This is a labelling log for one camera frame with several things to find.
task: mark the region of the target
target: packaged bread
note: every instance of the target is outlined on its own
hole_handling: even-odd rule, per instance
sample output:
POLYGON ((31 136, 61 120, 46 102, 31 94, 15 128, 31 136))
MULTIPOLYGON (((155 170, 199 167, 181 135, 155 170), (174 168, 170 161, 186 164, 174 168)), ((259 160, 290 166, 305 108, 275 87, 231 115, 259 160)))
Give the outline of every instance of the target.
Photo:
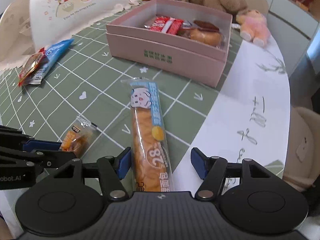
POLYGON ((136 191, 173 191, 172 171, 155 82, 129 82, 132 120, 132 170, 136 191))

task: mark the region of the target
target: screw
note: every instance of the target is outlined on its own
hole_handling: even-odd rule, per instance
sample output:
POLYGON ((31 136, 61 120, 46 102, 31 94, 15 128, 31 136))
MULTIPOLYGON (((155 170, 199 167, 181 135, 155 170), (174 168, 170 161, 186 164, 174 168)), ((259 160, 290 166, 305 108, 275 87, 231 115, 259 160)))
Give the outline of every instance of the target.
POLYGON ((125 192, 123 190, 113 190, 110 192, 110 196, 112 198, 122 198, 125 196, 125 192))
POLYGON ((210 190, 201 190, 198 192, 198 196, 200 198, 211 198, 213 196, 213 192, 210 190))
POLYGON ((26 164, 27 164, 27 166, 30 166, 30 167, 35 166, 35 164, 33 162, 27 162, 26 164))

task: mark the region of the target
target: pink box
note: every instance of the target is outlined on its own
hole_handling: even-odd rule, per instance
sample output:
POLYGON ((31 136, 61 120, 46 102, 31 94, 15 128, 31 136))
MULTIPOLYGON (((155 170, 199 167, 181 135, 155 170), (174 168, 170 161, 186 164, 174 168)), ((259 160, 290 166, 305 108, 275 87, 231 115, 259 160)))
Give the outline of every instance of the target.
POLYGON ((176 0, 152 0, 107 24, 107 39, 114 57, 155 66, 215 87, 226 65, 231 23, 230 14, 205 6, 176 0), (224 35, 224 45, 218 49, 142 28, 155 15, 211 22, 224 35))

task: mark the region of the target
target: chair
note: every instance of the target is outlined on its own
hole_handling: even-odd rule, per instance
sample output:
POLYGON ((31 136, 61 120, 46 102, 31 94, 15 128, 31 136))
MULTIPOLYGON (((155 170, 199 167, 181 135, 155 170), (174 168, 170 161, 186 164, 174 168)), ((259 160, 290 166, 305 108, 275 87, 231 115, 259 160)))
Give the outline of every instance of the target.
POLYGON ((283 180, 303 193, 309 214, 320 210, 320 115, 303 107, 291 109, 283 180))

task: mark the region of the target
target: beige chair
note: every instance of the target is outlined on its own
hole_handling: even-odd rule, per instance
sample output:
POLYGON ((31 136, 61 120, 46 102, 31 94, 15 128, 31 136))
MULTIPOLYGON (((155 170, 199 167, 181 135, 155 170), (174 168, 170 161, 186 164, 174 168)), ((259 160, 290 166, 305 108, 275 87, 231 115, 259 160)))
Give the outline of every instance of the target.
POLYGON ((320 115, 303 107, 291 109, 283 180, 302 192, 320 174, 320 115))

